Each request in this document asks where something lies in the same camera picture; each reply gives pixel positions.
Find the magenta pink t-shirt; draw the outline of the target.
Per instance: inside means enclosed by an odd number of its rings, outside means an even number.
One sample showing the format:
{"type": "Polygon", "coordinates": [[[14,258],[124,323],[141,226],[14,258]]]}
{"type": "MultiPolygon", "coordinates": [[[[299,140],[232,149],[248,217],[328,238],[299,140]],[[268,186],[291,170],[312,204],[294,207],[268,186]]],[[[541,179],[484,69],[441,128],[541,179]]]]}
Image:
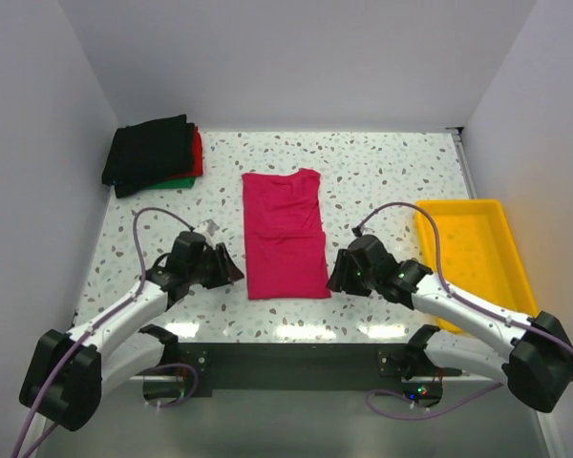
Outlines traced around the magenta pink t-shirt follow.
{"type": "Polygon", "coordinates": [[[331,297],[321,175],[243,175],[244,258],[252,301],[331,297]]]}

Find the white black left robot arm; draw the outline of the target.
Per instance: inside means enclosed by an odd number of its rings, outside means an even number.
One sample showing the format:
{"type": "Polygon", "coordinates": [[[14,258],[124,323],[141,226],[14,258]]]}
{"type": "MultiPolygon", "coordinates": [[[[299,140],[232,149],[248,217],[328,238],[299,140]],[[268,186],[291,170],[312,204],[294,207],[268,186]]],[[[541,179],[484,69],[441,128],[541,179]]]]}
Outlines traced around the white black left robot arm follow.
{"type": "Polygon", "coordinates": [[[20,404],[69,431],[81,429],[115,387],[151,368],[168,374],[177,367],[179,339],[155,318],[193,285],[215,289],[243,278],[224,244],[203,233],[180,233],[119,302],[84,324],[40,337],[20,404]]]}

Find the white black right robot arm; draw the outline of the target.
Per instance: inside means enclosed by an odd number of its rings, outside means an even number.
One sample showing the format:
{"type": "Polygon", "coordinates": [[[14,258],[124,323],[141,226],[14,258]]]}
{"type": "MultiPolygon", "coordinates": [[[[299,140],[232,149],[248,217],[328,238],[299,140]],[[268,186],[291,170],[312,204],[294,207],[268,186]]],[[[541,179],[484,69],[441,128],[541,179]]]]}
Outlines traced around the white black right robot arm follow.
{"type": "Polygon", "coordinates": [[[573,346],[556,317],[531,317],[451,286],[416,260],[396,260],[373,235],[338,251],[328,288],[359,297],[377,293],[460,329],[455,334],[422,325],[388,359],[405,380],[441,369],[469,372],[506,386],[542,413],[551,412],[573,383],[573,346]]]}

